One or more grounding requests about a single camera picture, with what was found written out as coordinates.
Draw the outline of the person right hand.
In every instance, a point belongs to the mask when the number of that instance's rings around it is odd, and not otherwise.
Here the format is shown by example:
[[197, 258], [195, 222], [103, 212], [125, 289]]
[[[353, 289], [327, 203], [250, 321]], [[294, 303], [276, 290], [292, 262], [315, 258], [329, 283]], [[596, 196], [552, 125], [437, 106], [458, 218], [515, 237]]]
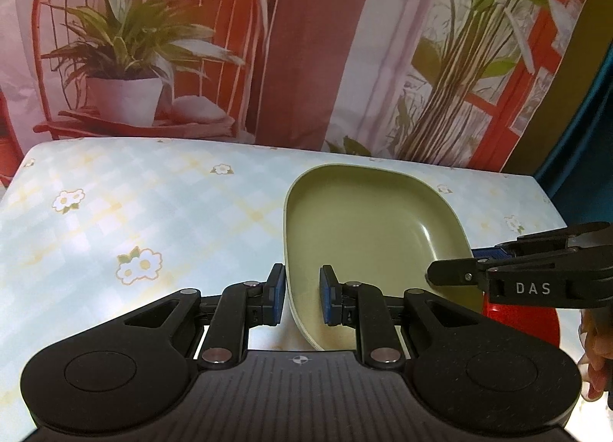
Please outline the person right hand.
[[584, 350], [578, 367], [585, 401], [598, 401], [612, 381], [612, 325], [598, 324], [594, 312], [595, 309], [581, 311], [578, 331]]

